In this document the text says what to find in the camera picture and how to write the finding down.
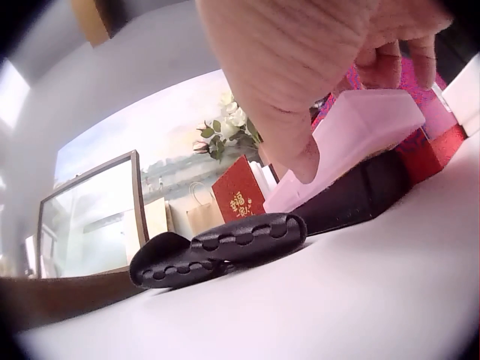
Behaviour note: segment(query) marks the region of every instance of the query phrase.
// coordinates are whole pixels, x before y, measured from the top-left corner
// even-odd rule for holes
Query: hand
[[[268,151],[308,183],[320,158],[309,106],[338,89],[352,63],[367,87],[396,87],[398,40],[411,40],[417,79],[432,85],[433,35],[450,19],[431,1],[197,0],[197,6],[235,98]]]

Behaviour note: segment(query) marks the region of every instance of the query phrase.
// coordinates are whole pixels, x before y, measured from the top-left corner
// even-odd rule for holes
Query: white tabletop
[[[478,321],[479,134],[377,219],[21,335],[39,359],[445,359]]]

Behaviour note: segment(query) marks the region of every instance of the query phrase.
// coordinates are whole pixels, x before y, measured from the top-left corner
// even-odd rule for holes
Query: picture frame
[[[128,153],[120,155],[114,159],[111,159],[89,171],[84,172],[76,176],[74,179],[62,184],[57,187],[53,193],[40,201],[40,207],[38,211],[38,222],[36,227],[36,274],[38,278],[42,278],[42,266],[41,266],[41,254],[42,254],[42,232],[44,231],[43,224],[43,215],[46,202],[55,198],[58,195],[61,195],[68,190],[74,189],[78,185],[86,182],[87,180],[99,175],[109,169],[112,169],[120,164],[130,161],[132,165],[132,194],[133,194],[133,212],[135,216],[135,225],[138,234],[138,241],[140,247],[145,245],[145,243],[150,239],[148,236],[148,228],[145,218],[144,211],[144,199],[142,195],[142,184],[141,184],[141,172],[140,172],[140,161],[139,155],[136,150],[132,150]],[[105,272],[95,273],[95,275],[106,274],[106,273],[115,273],[121,272],[128,269],[128,266],[112,269]]]

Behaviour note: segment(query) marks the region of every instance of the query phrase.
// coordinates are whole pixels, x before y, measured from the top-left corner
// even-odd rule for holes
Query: kraft paper bag
[[[219,225],[225,224],[220,208],[216,203],[215,197],[209,192],[212,197],[211,202],[202,204],[195,196],[195,187],[204,186],[201,182],[194,182],[190,185],[190,195],[197,202],[198,206],[192,210],[187,211],[188,222],[192,229],[193,236],[215,228]]]

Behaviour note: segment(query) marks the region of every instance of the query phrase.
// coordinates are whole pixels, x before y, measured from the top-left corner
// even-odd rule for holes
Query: red gift box
[[[245,156],[240,157],[212,185],[225,222],[264,214],[264,196]]]
[[[361,89],[360,79],[354,67],[347,72],[354,89]],[[441,90],[446,87],[439,74],[435,82]],[[402,59],[400,89],[406,90],[417,103],[425,117],[425,124],[396,147],[410,175],[412,185],[441,171],[466,139],[455,116],[449,112],[432,90],[423,90],[415,81],[411,59]],[[312,126],[315,128],[326,116],[335,101],[330,96]]]

